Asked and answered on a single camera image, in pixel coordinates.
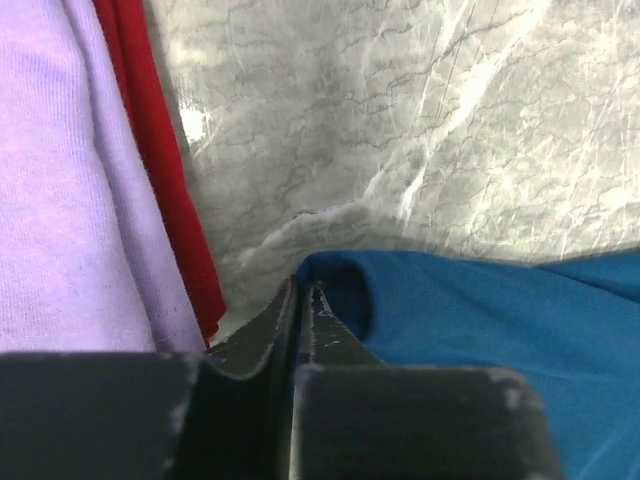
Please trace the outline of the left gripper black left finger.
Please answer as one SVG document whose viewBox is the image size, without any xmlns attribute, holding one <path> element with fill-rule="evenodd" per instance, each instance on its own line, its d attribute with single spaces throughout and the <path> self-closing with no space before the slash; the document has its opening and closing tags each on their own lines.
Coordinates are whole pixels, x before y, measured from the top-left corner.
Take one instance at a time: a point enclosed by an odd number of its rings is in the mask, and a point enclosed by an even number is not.
<svg viewBox="0 0 640 480">
<path fill-rule="evenodd" d="M 285 479 L 297 286 L 204 354 L 1 358 L 5 479 Z"/>
</svg>

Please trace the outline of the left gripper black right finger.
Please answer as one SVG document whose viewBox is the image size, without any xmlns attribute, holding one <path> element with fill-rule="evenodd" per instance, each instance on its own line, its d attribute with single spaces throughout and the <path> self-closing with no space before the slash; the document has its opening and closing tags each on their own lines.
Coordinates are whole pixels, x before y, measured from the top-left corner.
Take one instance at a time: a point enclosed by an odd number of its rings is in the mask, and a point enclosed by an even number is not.
<svg viewBox="0 0 640 480">
<path fill-rule="evenodd" d="M 538 396 L 502 368 L 392 366 L 304 300 L 292 472 L 299 479 L 559 479 Z"/>
</svg>

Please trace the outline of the dark blue t shirt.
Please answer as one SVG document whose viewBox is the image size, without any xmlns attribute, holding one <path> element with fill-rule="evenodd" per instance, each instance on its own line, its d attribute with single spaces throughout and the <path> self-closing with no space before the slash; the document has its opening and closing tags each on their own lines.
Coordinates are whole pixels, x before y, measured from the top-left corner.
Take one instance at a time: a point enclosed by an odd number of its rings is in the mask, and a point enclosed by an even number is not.
<svg viewBox="0 0 640 480">
<path fill-rule="evenodd" d="M 521 372 L 572 479 L 639 475 L 639 256 L 534 267 L 414 251 L 327 251 L 297 271 L 390 364 Z"/>
</svg>

